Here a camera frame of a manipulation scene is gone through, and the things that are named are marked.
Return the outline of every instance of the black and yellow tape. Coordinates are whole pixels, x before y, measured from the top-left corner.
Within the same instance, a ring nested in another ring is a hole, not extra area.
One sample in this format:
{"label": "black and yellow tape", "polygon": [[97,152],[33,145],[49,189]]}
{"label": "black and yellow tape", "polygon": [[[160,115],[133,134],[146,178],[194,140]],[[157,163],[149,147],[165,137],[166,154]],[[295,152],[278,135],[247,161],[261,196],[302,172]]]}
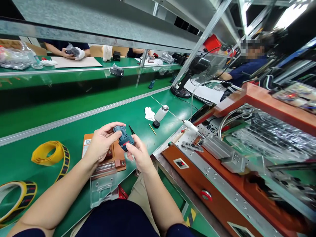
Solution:
{"label": "black and yellow tape", "polygon": [[11,210],[3,217],[0,217],[0,229],[5,227],[7,225],[6,223],[10,222],[22,211],[24,211],[30,205],[36,195],[36,183],[32,181],[12,181],[0,186],[0,203],[3,201],[5,196],[17,186],[21,188],[21,195]]}
{"label": "black and yellow tape", "polygon": [[196,216],[197,216],[196,212],[191,208],[191,212],[189,213],[186,220],[186,224],[188,225],[188,227],[192,227],[193,221],[195,220]]}
{"label": "black and yellow tape", "polygon": [[[48,157],[48,154],[53,149],[55,149],[55,152]],[[64,162],[62,169],[55,180],[55,182],[57,182],[66,175],[70,165],[69,151],[61,142],[49,141],[39,145],[38,148],[33,151],[31,161],[39,165],[51,166],[60,162],[61,159],[64,159]]]}

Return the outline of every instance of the factory floor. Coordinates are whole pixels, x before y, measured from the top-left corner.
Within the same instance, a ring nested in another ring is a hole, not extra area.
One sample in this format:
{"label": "factory floor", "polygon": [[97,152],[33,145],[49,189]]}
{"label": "factory floor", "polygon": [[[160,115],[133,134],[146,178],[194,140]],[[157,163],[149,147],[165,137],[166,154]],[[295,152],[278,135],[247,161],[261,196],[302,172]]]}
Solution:
{"label": "factory floor", "polygon": [[[164,173],[159,170],[158,171],[159,176],[171,194],[172,198],[176,202],[177,206],[179,207],[180,210],[182,210],[185,200],[182,198],[182,196],[177,192],[177,190],[173,187],[173,185],[169,182],[167,177],[164,175]],[[131,193],[132,187],[134,183],[136,182],[137,177],[134,175],[134,173],[130,174],[122,183],[121,186],[124,189],[124,191],[129,195]],[[187,212],[184,216],[184,220],[187,220],[187,216],[191,212],[191,207],[189,206],[187,209]],[[201,216],[201,214],[197,214],[196,217],[194,218],[193,224],[191,226],[194,230],[198,231],[202,235],[199,235],[198,233],[194,233],[196,237],[202,237],[202,236],[207,236],[207,237],[215,237],[218,236],[216,232],[213,230],[213,228],[208,224],[208,222]]]}

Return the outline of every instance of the person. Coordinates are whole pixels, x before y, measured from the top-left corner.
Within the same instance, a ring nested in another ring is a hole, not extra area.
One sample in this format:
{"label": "person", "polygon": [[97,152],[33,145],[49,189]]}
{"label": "person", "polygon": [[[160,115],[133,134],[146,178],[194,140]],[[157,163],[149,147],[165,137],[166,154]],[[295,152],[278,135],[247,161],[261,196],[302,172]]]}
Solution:
{"label": "person", "polygon": [[[144,49],[129,48],[128,53],[127,53],[127,57],[128,58],[140,58],[143,55],[144,51],[145,51]],[[151,57],[154,56],[154,54],[151,50],[149,50],[147,53]]]}
{"label": "person", "polygon": [[[58,224],[89,180],[98,163],[102,162],[111,144],[122,135],[113,133],[112,122],[95,130],[84,157],[62,179],[47,189],[9,232],[9,237],[53,236]],[[83,236],[146,236],[146,237],[194,237],[184,222],[182,214],[170,193],[163,185],[148,154],[146,145],[137,135],[132,135],[135,146],[128,143],[127,157],[136,160],[141,175],[137,179],[128,200],[116,199],[101,203],[92,210],[83,223],[78,224],[76,237]],[[142,187],[147,195],[142,194]],[[143,198],[138,204],[133,196]]]}
{"label": "person", "polygon": [[271,41],[269,35],[262,35],[258,40],[248,40],[244,43],[245,58],[247,63],[231,70],[230,72],[218,71],[216,76],[224,81],[230,81],[235,86],[241,87],[244,81],[259,68],[268,63],[266,53],[270,50]]}
{"label": "person", "polygon": [[43,39],[46,49],[51,51],[53,54],[57,56],[62,56],[64,58],[73,59],[75,60],[75,56],[73,54],[66,53],[66,47],[69,43],[72,44],[74,47],[78,47],[84,51],[84,57],[90,57],[90,47],[87,43],[77,43],[77,42],[68,42],[68,41],[61,41],[61,40],[52,40],[52,39]]}

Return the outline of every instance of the black cap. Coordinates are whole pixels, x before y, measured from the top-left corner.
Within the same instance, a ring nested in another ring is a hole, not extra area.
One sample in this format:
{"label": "black cap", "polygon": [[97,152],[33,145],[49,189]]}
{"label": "black cap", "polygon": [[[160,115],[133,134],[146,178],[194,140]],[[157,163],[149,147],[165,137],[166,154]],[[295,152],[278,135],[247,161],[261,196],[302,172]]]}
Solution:
{"label": "black cap", "polygon": [[158,122],[158,121],[155,120],[155,121],[152,123],[152,125],[154,126],[154,128],[159,128],[160,122]]}

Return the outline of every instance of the qr code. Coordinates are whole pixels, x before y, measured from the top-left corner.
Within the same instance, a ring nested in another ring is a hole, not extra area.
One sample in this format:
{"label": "qr code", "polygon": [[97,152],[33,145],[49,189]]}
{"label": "qr code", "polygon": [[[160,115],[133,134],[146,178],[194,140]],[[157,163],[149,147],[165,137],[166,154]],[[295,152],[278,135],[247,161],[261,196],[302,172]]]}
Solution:
{"label": "qr code", "polygon": [[91,139],[86,139],[86,140],[85,140],[85,144],[84,144],[84,145],[89,145],[89,144],[90,144],[90,142],[91,142]]}

